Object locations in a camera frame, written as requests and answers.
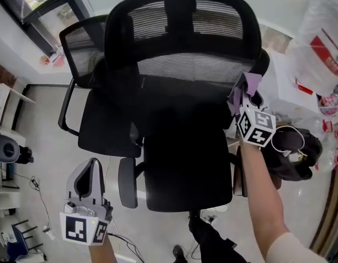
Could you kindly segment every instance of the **red label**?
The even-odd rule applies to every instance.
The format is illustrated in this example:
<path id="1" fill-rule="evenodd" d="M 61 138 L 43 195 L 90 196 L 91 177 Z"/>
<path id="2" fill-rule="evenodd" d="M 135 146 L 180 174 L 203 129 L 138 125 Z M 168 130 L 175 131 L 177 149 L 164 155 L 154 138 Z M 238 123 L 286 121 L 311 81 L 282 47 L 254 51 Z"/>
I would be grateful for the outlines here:
<path id="1" fill-rule="evenodd" d="M 332 57 L 329 49 L 322 40 L 316 36 L 310 45 L 325 66 L 327 66 L 334 75 L 338 76 L 338 62 Z"/>

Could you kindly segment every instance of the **person's leg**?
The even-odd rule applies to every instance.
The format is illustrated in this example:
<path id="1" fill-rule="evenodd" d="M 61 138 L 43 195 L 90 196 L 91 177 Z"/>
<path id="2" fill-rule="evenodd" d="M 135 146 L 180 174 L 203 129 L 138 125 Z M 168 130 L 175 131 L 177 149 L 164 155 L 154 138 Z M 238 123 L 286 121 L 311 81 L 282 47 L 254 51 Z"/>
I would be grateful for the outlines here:
<path id="1" fill-rule="evenodd" d="M 184 255 L 184 250 L 177 244 L 174 247 L 173 254 L 176 258 L 174 263 L 187 263 Z"/>
<path id="2" fill-rule="evenodd" d="M 189 227 L 200 245 L 202 263 L 246 263 L 246 260 L 233 249 L 236 244 L 229 239 L 223 240 L 217 230 L 200 218 L 199 212 L 190 213 Z"/>

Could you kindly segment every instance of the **person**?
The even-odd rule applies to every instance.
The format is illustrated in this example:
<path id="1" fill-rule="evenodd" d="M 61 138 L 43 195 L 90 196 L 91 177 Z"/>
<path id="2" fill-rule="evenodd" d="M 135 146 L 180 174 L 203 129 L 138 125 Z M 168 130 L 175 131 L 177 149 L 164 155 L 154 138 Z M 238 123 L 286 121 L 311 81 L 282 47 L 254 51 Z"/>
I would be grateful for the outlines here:
<path id="1" fill-rule="evenodd" d="M 326 263 L 326 260 L 305 248 L 284 223 L 283 203 L 273 185 L 262 153 L 257 146 L 240 142 L 242 162 L 247 181 L 248 204 L 257 245 L 266 263 Z M 223 240 L 219 233 L 190 212 L 189 229 L 200 245 L 202 263 L 247 261 L 234 250 L 235 243 Z M 90 247 L 92 263 L 115 263 L 108 238 L 100 247 Z M 183 249 L 176 245 L 174 263 L 187 263 Z"/>

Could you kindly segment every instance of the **white sleeve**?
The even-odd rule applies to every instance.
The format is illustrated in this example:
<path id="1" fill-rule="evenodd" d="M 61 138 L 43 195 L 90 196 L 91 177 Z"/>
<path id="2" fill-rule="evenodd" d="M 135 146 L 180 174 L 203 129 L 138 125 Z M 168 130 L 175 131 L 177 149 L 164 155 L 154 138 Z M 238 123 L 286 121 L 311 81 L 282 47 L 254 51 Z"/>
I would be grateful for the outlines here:
<path id="1" fill-rule="evenodd" d="M 292 233 L 274 241 L 267 252 L 266 263 L 326 263 L 327 261 L 304 247 Z"/>

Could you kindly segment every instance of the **brown curved edge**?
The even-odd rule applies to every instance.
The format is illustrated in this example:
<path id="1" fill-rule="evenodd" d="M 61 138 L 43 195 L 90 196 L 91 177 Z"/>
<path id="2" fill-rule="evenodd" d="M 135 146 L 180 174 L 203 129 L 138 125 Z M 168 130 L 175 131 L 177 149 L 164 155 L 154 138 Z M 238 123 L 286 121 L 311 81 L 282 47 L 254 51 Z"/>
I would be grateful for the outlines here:
<path id="1" fill-rule="evenodd" d="M 338 237 L 338 170 L 332 172 L 326 206 L 310 249 L 327 257 Z"/>

